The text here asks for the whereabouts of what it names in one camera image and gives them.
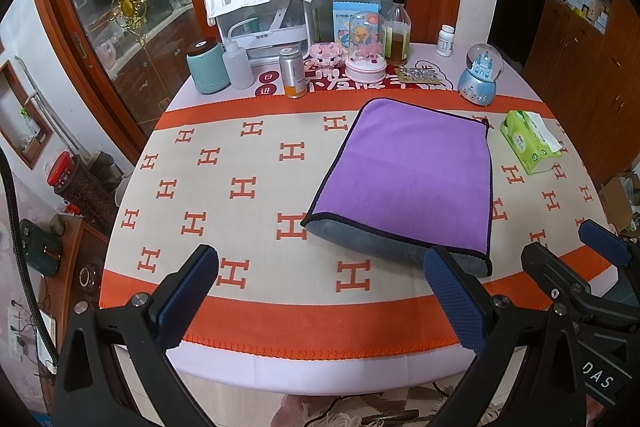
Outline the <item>blister pill pack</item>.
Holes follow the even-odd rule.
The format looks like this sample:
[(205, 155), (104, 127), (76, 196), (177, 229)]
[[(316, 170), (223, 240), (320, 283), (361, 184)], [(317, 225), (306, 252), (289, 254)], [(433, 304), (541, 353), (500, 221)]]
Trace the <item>blister pill pack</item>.
[(442, 75), (433, 67), (410, 68), (396, 67), (395, 74), (401, 83), (405, 84), (426, 84), (427, 86), (438, 86), (442, 84)]

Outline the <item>green tissue pack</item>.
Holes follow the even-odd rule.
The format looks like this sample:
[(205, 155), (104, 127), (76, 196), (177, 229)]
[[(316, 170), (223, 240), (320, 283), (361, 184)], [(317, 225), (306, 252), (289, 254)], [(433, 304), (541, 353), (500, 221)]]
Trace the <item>green tissue pack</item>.
[(500, 131), (527, 174), (551, 170), (562, 156), (562, 145), (538, 113), (510, 110)]

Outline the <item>white pill bottle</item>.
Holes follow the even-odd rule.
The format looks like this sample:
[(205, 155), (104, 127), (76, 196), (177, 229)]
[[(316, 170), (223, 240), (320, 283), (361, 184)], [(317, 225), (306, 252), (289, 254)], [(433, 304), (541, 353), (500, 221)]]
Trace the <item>white pill bottle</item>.
[(454, 47), (454, 26), (442, 24), (439, 29), (436, 53), (440, 56), (450, 57), (452, 54), (452, 48)]

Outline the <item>pink dome music box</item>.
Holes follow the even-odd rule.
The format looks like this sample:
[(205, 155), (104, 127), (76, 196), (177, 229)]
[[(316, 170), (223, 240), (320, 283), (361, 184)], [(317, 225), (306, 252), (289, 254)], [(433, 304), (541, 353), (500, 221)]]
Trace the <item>pink dome music box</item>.
[(345, 60), (346, 76), (363, 84), (378, 83), (385, 78), (384, 24), (378, 14), (367, 15), (367, 25), (352, 22), (349, 48)]

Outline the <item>teal cylindrical container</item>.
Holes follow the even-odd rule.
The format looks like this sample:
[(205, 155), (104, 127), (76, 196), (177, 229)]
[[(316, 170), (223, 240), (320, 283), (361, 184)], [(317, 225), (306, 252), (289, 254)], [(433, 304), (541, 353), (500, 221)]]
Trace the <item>teal cylindrical container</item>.
[(198, 40), (186, 50), (186, 64), (194, 87), (201, 94), (215, 94), (230, 86), (222, 54), (224, 46), (212, 39)]

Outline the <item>white squeeze bottle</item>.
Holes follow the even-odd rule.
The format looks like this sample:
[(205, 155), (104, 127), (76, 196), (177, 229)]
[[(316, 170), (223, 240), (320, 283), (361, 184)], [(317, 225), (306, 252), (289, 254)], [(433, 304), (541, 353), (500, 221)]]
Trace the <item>white squeeze bottle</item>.
[(239, 46), (236, 41), (229, 39), (224, 44), (222, 60), (232, 88), (245, 90), (253, 86), (255, 78), (250, 68), (246, 49)]

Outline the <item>blue carton box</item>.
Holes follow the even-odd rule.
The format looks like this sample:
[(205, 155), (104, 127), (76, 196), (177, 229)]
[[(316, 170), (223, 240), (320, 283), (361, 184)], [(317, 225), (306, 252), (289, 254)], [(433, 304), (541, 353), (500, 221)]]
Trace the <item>blue carton box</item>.
[(349, 38), (352, 32), (350, 25), (355, 22), (367, 25), (369, 13), (381, 12), (381, 0), (333, 0), (333, 38), (344, 50), (349, 48)]

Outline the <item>white appliance with cloth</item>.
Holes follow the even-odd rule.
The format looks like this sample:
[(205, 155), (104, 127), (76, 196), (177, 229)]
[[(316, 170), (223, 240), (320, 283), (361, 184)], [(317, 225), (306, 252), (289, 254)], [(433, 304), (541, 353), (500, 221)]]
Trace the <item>white appliance with cloth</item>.
[(318, 0), (204, 0), (206, 20), (223, 44), (243, 48), (250, 65), (277, 63), (285, 48), (309, 55)]

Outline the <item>wooden shelf cabinet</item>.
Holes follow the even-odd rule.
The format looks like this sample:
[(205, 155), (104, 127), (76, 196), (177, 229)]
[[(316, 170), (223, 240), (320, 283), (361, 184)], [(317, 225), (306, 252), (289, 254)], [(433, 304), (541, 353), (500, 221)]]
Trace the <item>wooden shelf cabinet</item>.
[(523, 76), (597, 185), (639, 161), (639, 17), (629, 0), (546, 0)]

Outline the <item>cardboard box on floor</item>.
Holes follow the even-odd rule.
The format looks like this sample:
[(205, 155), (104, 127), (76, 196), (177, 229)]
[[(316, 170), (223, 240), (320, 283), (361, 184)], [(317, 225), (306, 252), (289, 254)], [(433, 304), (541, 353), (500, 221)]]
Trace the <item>cardboard box on floor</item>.
[(626, 172), (613, 176), (599, 191), (608, 224), (620, 233), (634, 231), (634, 219), (639, 217), (639, 177)]

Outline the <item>purple and grey towel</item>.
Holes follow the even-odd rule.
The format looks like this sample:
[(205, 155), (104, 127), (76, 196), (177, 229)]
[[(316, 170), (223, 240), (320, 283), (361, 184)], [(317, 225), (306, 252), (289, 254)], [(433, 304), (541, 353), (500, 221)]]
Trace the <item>purple and grey towel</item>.
[(391, 98), (364, 104), (303, 228), (332, 244), (420, 268), (442, 246), (488, 277), (492, 165), (486, 119)]

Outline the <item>oil bottle with amber liquid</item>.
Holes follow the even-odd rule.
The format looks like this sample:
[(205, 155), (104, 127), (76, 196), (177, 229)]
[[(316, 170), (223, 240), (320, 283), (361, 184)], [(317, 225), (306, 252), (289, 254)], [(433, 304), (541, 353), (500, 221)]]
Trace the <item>oil bottle with amber liquid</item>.
[(405, 8), (405, 0), (393, 0), (385, 15), (385, 58), (388, 65), (407, 63), (411, 32), (411, 20)]

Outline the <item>orange H-pattern tablecloth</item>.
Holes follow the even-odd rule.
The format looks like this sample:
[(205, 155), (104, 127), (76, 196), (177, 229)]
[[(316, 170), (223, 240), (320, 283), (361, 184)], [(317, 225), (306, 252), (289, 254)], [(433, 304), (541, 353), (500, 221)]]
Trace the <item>orange H-pattern tablecloth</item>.
[(428, 248), (539, 309), (529, 243), (594, 289), (614, 279), (579, 240), (589, 219), (604, 213), (582, 161), (527, 98), (352, 90), (173, 108), (120, 205), (100, 303), (152, 291), (208, 244), (219, 271), (190, 343), (293, 360), (426, 352), (454, 342), (422, 274)]

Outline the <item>small wooden side table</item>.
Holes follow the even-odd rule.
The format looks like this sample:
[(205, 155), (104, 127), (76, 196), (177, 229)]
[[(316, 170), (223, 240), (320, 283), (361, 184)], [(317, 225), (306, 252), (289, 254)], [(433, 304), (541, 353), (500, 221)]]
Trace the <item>small wooden side table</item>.
[(68, 319), (80, 300), (93, 303), (98, 298), (89, 297), (79, 283), (79, 272), (88, 263), (103, 268), (108, 238), (79, 217), (64, 217), (65, 233), (62, 236), (63, 254), (60, 269), (55, 277), (46, 277), (42, 283), (39, 301), (55, 319), (55, 346), (62, 348)]

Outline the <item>red lidded jar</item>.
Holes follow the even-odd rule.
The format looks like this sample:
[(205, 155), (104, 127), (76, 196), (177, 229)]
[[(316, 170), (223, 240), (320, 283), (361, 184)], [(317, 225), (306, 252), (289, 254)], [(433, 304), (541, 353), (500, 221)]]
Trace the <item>red lidded jar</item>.
[(47, 184), (50, 187), (53, 187), (55, 190), (63, 187), (70, 178), (73, 176), (76, 170), (76, 164), (74, 161), (74, 156), (67, 152), (62, 152), (58, 155), (58, 158), (55, 159), (49, 173), (47, 175)]

